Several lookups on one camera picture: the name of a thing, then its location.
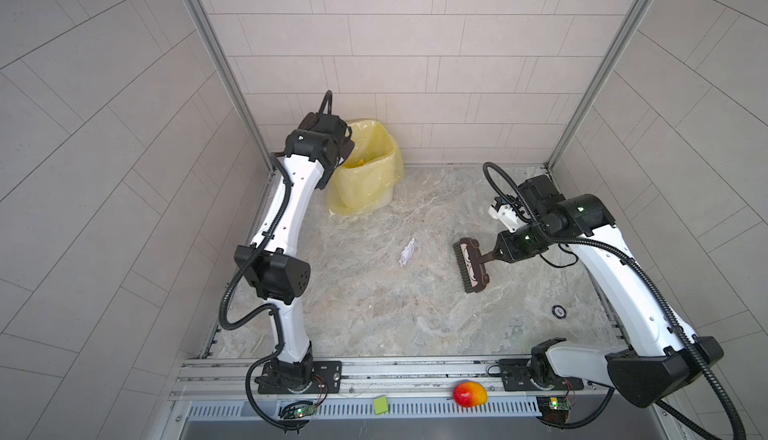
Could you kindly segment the yellow bagged trash bin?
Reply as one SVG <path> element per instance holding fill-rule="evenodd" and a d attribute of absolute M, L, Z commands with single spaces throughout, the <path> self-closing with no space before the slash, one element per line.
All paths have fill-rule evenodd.
<path fill-rule="evenodd" d="M 327 206 L 333 214 L 368 214 L 390 204 L 403 180 L 404 164 L 395 138 L 373 119 L 351 124 L 355 146 L 328 183 Z"/>

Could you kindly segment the brown hand brush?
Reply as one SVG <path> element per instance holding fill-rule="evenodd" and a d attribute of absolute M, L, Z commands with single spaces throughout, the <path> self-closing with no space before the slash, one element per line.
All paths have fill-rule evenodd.
<path fill-rule="evenodd" d="M 465 292 L 483 291 L 490 282 L 485 264 L 496 260 L 494 251 L 483 254 L 479 241 L 470 237 L 458 240 L 453 249 Z"/>

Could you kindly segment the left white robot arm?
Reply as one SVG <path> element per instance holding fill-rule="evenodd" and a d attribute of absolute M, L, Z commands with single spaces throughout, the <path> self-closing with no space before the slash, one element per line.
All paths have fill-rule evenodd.
<path fill-rule="evenodd" d="M 300 229 L 315 190 L 324 189 L 351 154 L 351 127 L 339 116 L 310 112 L 287 137 L 284 150 L 270 154 L 279 176 L 275 197 L 256 236 L 236 248 L 238 266 L 220 302 L 218 322 L 232 331 L 260 312 L 271 315 L 275 352 L 266 361 L 273 385 L 297 390 L 313 377 L 311 342 L 306 334 L 301 296 L 309 285 L 310 264 L 296 256 Z M 228 317 L 241 279 L 263 304 L 243 317 Z"/>

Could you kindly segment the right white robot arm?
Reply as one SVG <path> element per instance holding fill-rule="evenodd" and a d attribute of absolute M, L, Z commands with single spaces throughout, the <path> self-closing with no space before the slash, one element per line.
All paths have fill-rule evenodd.
<path fill-rule="evenodd" d="M 664 298 L 632 257 L 622 233 L 602 201 L 583 194 L 565 198 L 545 175 L 517 184 L 499 165 L 486 162 L 485 178 L 498 174 L 509 186 L 491 187 L 498 195 L 493 206 L 505 229 L 494 249 L 478 262 L 515 263 L 543 254 L 552 245 L 569 247 L 596 280 L 614 308 L 627 339 L 623 350 L 603 353 L 565 340 L 549 341 L 544 350 L 548 367 L 568 376 L 604 384 L 635 406 L 652 404 L 672 415 L 699 436 L 711 433 L 665 402 L 665 397 L 704 378 L 723 407 L 732 435 L 743 439 L 743 421 L 712 367 L 724 355 L 712 336 L 700 336 Z"/>

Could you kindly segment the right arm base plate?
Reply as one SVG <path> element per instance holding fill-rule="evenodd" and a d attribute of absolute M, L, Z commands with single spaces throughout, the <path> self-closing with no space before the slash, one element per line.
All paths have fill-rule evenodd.
<path fill-rule="evenodd" d="M 538 358 L 507 358 L 497 363 L 505 391 L 545 392 L 580 391 L 584 382 L 576 377 L 561 377 L 551 366 Z"/>

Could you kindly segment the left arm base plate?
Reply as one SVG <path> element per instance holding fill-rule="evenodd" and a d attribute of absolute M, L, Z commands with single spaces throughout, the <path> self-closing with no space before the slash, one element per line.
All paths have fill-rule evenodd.
<path fill-rule="evenodd" d="M 267 363 L 253 382 L 259 394 L 338 393 L 342 374 L 340 361 Z"/>

